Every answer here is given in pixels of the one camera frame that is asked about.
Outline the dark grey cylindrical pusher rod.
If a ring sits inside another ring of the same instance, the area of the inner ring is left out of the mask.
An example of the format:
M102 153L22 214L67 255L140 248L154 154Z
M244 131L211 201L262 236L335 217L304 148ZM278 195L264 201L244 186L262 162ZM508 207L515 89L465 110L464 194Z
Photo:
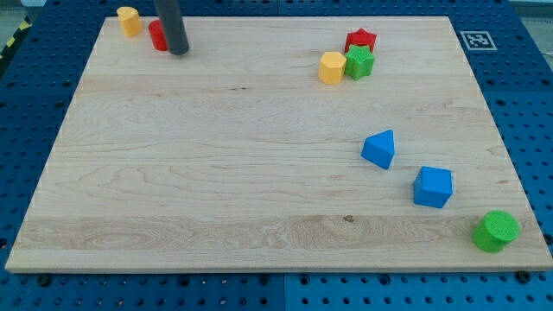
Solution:
M168 51L172 55L184 55L189 50L188 36L178 0L154 0Z

